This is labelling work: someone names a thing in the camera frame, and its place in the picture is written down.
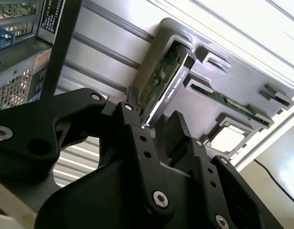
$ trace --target computer component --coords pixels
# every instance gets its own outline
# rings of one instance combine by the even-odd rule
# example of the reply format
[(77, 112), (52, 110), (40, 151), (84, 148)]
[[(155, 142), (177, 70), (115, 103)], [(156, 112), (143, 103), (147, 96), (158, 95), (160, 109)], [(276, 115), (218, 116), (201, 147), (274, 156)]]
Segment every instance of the computer component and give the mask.
[(253, 119), (260, 124), (262, 124), (265, 128), (269, 128), (274, 122), (271, 120), (270, 117), (262, 116), (262, 115), (255, 115), (257, 112), (253, 113), (252, 110), (249, 108), (243, 106), (242, 104), (236, 102), (235, 100), (226, 97), (225, 95), (218, 93), (216, 91), (213, 91), (212, 93), (195, 85), (191, 84), (190, 87), (197, 93), (201, 93), (203, 95), (206, 95), (207, 97), (219, 102), (220, 104), (233, 109), (234, 111), (241, 113), (245, 115), (249, 119)]
[(244, 125), (226, 114), (217, 118), (217, 126), (202, 137), (203, 143), (228, 156), (241, 151), (245, 143), (256, 133), (251, 126)]
[(158, 63), (139, 98), (142, 125), (154, 125), (167, 108), (195, 62), (184, 45), (174, 42)]

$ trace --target label sticker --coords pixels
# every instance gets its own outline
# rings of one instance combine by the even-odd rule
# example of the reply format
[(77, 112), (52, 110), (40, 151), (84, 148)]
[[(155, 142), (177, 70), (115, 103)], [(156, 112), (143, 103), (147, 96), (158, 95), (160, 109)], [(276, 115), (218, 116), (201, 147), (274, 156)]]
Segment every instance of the label sticker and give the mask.
[(42, 65), (44, 65), (47, 61), (49, 61), (51, 57), (51, 48), (42, 52), (36, 57), (36, 60), (34, 61), (33, 69), (38, 69)]

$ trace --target wire mesh panel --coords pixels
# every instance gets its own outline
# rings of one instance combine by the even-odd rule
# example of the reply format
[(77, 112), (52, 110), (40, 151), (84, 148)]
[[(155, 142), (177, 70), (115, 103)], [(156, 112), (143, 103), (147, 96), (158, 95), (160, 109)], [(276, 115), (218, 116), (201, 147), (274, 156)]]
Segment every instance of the wire mesh panel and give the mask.
[(31, 82), (28, 69), (0, 88), (0, 110), (26, 103)]
[[(29, 33), (32, 33), (33, 28), (33, 22), (24, 23), (24, 24), (18, 24), (18, 25), (12, 25), (9, 27), (3, 27), (3, 29), (10, 31), (16, 35), (16, 37), (20, 37), (23, 35), (27, 35)], [(5, 34), (4, 37), (9, 40), (10, 36)]]

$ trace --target gray component holder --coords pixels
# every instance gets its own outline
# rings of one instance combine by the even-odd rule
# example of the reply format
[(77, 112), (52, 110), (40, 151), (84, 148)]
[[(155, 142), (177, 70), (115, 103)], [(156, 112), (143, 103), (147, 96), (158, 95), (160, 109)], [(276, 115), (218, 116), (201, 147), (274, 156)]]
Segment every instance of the gray component holder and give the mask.
[(277, 89), (274, 89), (272, 86), (268, 84), (264, 87), (269, 93), (261, 90), (259, 94), (263, 96), (266, 100), (277, 105), (279, 108), (288, 111), (294, 105), (294, 101), (291, 98), (285, 96)]
[[(244, 125), (236, 120), (234, 120), (233, 118), (230, 118), (227, 116), (227, 114), (221, 114), (218, 119), (216, 120), (217, 121), (217, 124), (219, 127), (223, 127), (225, 126), (226, 123), (230, 123), (234, 126), (237, 126), (243, 130), (246, 130), (246, 131), (249, 131), (250, 133), (245, 136), (245, 138), (231, 151), (231, 152), (220, 152), (220, 154), (224, 157), (226, 157), (227, 159), (229, 159), (230, 157), (232, 157), (235, 153), (237, 153), (237, 151), (241, 148), (241, 147), (245, 147), (245, 143), (251, 139), (256, 133), (257, 131), (256, 130), (253, 130), (251, 126), (247, 126), (247, 125)], [(213, 136), (208, 136), (207, 139), (205, 139), (203, 141), (203, 143), (208, 146), (209, 148), (207, 149), (207, 152), (208, 153), (212, 153), (212, 154), (217, 154), (218, 151), (215, 150), (215, 149), (212, 149), (211, 148), (211, 139), (213, 139), (216, 135), (216, 133), (219, 131), (218, 128), (215, 128), (214, 129), (216, 132), (214, 133)]]
[(195, 75), (193, 73), (190, 73), (186, 79), (184, 80), (184, 86), (186, 87), (187, 90), (191, 91), (192, 93), (198, 94), (198, 92), (196, 90), (193, 90), (191, 88), (191, 85), (194, 84), (196, 86), (199, 86), (201, 88), (203, 88), (204, 90), (213, 93), (213, 88), (210, 85), (210, 82), (198, 75)]
[[(259, 114), (263, 118), (268, 118), (269, 121), (281, 108), (259, 95), (264, 85), (268, 84), (277, 88), (279, 92), (288, 98), (291, 98), (294, 94), (291, 89), (280, 82), (173, 19), (164, 19), (160, 23), (158, 33), (133, 81), (133, 85), (139, 88), (139, 93), (142, 92), (158, 62), (167, 53), (174, 40), (186, 45), (200, 58), (195, 62), (188, 77), (191, 77), (191, 79), (194, 78), (193, 76), (200, 78), (199, 83), (203, 83), (201, 81), (208, 82), (204, 83), (205, 87), (219, 92), (243, 106), (251, 104), (254, 109), (253, 113), (255, 112), (255, 114)], [(201, 47), (206, 49), (204, 57), (198, 53), (201, 50), (198, 48)], [(216, 64), (219, 64), (224, 69), (224, 72), (214, 69), (216, 65), (209, 62), (209, 58), (215, 59)], [(183, 85), (171, 100), (164, 114), (170, 117), (174, 111), (179, 111), (184, 115), (192, 137), (198, 139), (209, 134), (217, 126), (216, 120), (221, 114), (227, 114), (237, 122), (245, 126), (251, 126), (255, 132), (264, 128), (261, 123), (249, 120), (245, 115), (207, 96), (192, 93)], [(206, 148), (209, 156), (217, 154), (226, 156), (221, 152)]]

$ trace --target green circuit board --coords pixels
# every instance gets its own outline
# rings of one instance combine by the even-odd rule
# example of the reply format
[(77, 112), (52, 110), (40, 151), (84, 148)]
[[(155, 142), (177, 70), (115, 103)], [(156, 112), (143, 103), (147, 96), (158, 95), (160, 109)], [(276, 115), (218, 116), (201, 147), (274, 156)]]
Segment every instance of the green circuit board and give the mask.
[(0, 4), (0, 20), (36, 14), (38, 5), (38, 2)]
[(145, 122), (152, 108), (163, 95), (165, 88), (180, 67), (179, 49), (181, 44), (174, 42), (165, 57), (158, 63), (144, 87), (138, 103), (141, 122)]
[(222, 105), (224, 105), (228, 108), (231, 108), (234, 111), (241, 113), (241, 114), (245, 115), (246, 117), (261, 123), (262, 125), (270, 126), (270, 124), (267, 121), (255, 116), (247, 107), (241, 105), (240, 103), (236, 102), (235, 100), (232, 100), (232, 99), (226, 97), (225, 95), (223, 95), (221, 93), (218, 93), (215, 91), (211, 93), (211, 92), (208, 92), (208, 91), (204, 90), (203, 88), (201, 88), (197, 85), (194, 85), (194, 84), (191, 85), (191, 88), (194, 89), (195, 91), (200, 92), (200, 93), (208, 96), (209, 98), (221, 103)]

